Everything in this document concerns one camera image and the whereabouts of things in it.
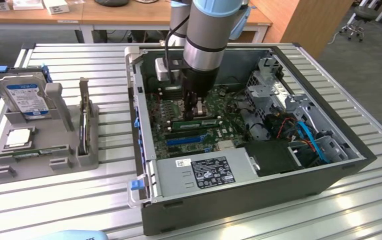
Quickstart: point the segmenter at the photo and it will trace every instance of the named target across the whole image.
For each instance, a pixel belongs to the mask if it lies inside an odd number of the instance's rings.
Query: metal slotted table
[[[100,107],[100,165],[95,170],[0,184],[0,239],[28,239],[71,229],[103,230],[110,239],[133,240],[382,239],[382,126],[306,51],[293,44],[278,47],[377,154],[377,161],[321,195],[145,236],[141,209],[129,207],[126,192],[126,182],[137,176],[126,47],[38,44],[20,51],[15,67],[48,65],[68,105],[80,101],[79,78],[90,78],[91,99]],[[287,72],[285,80],[299,92],[301,86]],[[0,126],[7,122],[4,108],[2,101]]]

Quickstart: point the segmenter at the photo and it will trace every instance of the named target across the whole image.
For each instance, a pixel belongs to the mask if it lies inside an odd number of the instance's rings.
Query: circuit board
[[[195,127],[191,130],[185,129],[173,133],[171,121],[182,119],[182,100],[181,98],[170,99],[163,94],[147,94],[157,159],[219,151],[217,144],[222,141],[231,141],[234,146],[246,142],[246,123],[242,119],[241,111],[233,108],[234,97],[235,93],[229,92],[226,87],[215,87],[205,99],[203,107],[207,113],[206,116],[213,117],[217,120],[217,124],[213,126],[201,125],[201,127]],[[190,122],[183,123],[187,123],[187,126],[193,126],[199,120],[195,118]],[[174,141],[181,142],[189,139],[197,139],[198,142],[171,144]]]

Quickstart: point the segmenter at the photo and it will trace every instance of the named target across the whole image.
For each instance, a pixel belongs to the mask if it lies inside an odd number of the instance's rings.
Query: blue hard drive label
[[[36,84],[7,85],[7,91],[20,112],[32,118],[40,118],[50,112],[43,93]]]
[[[197,186],[201,189],[237,182],[225,156],[193,161],[191,167]]]

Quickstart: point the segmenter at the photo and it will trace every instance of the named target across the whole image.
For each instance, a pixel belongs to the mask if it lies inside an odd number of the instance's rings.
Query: blue cable
[[[315,148],[315,151],[317,151],[317,153],[318,153],[318,155],[319,155],[319,159],[321,159],[325,163],[329,164],[330,161],[325,158],[325,153],[322,152],[322,150],[321,150],[321,148],[319,148],[319,146],[318,146],[318,143],[317,143],[317,141],[314,140],[314,137],[313,137],[313,134],[311,134],[311,131],[310,131],[307,125],[305,124],[303,121],[298,121],[297,124],[302,127],[302,129],[303,129],[306,135],[307,135],[309,138],[310,138],[310,141],[311,141],[311,143],[313,143],[313,146],[314,146],[314,148]]]

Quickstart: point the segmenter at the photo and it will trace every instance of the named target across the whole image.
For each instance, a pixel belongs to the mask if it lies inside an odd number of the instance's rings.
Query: office chair
[[[355,17],[354,17],[354,21],[353,23],[345,25],[342,27],[342,29],[339,30],[339,33],[347,32],[350,30],[350,35],[349,35],[349,40],[351,40],[351,36],[357,35],[357,37],[359,37],[359,42],[363,41],[363,37],[365,37],[365,29],[361,27],[362,23],[367,23],[371,20],[375,20],[375,18],[378,17],[378,12],[365,6],[358,6],[354,8],[354,13],[355,13]]]

